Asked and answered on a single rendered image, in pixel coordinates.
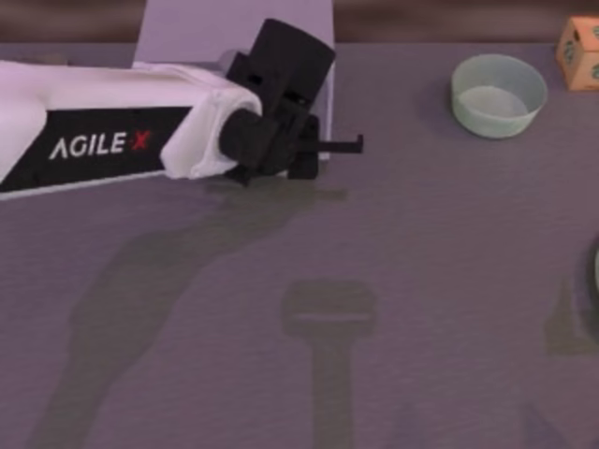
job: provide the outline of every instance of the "robotic arm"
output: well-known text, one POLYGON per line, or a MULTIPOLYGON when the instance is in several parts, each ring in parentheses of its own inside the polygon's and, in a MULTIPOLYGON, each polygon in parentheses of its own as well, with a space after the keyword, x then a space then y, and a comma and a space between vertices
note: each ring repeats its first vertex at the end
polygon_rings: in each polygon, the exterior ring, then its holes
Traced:
POLYGON ((226 76, 188 65, 132 69, 0 62, 0 198, 164 173, 248 185, 315 179, 318 155, 360 153, 319 141, 311 109, 334 61, 326 44, 268 19, 226 76))

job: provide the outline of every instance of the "gray table surface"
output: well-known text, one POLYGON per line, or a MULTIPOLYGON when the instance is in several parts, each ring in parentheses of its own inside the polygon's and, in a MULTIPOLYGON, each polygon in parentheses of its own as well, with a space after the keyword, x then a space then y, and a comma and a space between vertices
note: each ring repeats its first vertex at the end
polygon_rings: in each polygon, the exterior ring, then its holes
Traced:
POLYGON ((316 184, 0 203, 2 449, 599 447, 599 96, 549 45, 339 53, 337 136, 366 152, 316 184), (485 51, 547 79, 518 138, 447 109, 485 51))

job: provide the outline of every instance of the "red letter x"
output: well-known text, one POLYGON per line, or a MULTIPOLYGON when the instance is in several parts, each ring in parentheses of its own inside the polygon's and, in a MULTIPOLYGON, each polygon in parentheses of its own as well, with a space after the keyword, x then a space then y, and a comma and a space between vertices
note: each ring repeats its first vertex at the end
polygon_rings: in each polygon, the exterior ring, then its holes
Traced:
POLYGON ((148 143, 148 137, 150 131, 136 131, 135 132, 135 143, 133 144, 133 150, 145 150, 146 144, 148 143))

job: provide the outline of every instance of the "table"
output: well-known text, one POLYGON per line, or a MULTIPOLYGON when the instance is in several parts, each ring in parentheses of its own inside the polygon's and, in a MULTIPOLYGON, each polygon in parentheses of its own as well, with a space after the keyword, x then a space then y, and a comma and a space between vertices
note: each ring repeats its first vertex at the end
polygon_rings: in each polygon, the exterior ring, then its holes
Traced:
POLYGON ((0 204, 3 449, 599 447, 584 272, 599 97, 549 45, 343 45, 316 183, 151 179, 0 204), (538 67, 521 136, 446 106, 538 67))

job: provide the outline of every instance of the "orange box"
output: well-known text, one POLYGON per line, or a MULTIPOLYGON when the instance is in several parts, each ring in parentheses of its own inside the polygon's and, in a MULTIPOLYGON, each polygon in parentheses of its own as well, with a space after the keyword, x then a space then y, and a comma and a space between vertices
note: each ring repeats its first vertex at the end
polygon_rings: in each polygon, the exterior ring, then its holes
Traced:
POLYGON ((568 89, 599 90, 599 17, 571 17, 555 57, 568 89))

